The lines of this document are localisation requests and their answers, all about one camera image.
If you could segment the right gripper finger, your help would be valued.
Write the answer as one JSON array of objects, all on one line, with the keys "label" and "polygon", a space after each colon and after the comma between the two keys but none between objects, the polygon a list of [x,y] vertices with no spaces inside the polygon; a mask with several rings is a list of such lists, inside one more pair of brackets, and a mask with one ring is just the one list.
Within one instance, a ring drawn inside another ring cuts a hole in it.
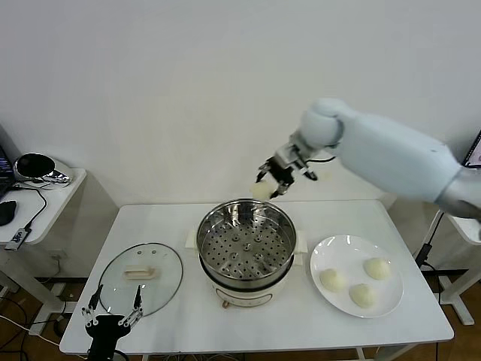
[{"label": "right gripper finger", "polygon": [[267,159],[260,167],[259,173],[256,176],[256,182],[260,183],[266,179],[276,180],[273,176],[272,168],[275,165],[275,162],[272,159]]},{"label": "right gripper finger", "polygon": [[276,182],[277,188],[271,194],[272,199],[285,195],[295,180],[292,177],[288,177],[287,179],[276,179]]}]

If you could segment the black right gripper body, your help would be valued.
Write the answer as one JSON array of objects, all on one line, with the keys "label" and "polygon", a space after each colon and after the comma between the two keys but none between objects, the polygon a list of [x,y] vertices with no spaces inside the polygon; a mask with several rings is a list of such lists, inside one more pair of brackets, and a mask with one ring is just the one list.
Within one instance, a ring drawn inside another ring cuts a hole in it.
[{"label": "black right gripper body", "polygon": [[275,162],[272,168],[276,179],[293,178],[293,171],[298,171],[304,177],[312,180],[312,171],[307,161],[312,156],[312,148],[301,144],[284,144],[270,158]]}]

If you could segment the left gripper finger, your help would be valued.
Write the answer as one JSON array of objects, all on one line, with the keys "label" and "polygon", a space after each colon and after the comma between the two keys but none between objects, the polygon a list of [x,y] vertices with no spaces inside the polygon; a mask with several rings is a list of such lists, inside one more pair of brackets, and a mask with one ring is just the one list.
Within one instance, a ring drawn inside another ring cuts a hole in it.
[{"label": "left gripper finger", "polygon": [[100,284],[97,290],[92,294],[88,305],[86,307],[82,307],[82,315],[84,317],[84,320],[87,326],[94,326],[98,324],[95,310],[100,301],[102,288],[103,288],[103,285]]},{"label": "left gripper finger", "polygon": [[129,315],[124,316],[124,318],[118,322],[119,326],[134,327],[135,324],[144,316],[141,291],[142,286],[139,285],[135,294],[132,312]]}]

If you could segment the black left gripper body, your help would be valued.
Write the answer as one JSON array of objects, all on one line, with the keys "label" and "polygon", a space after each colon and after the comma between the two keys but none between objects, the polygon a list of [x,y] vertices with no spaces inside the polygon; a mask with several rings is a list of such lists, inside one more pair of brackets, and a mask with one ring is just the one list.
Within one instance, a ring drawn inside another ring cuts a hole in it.
[{"label": "black left gripper body", "polygon": [[96,324],[86,326],[87,334],[92,338],[88,360],[113,360],[117,342],[130,333],[130,326],[124,325],[122,315],[97,316]]}]

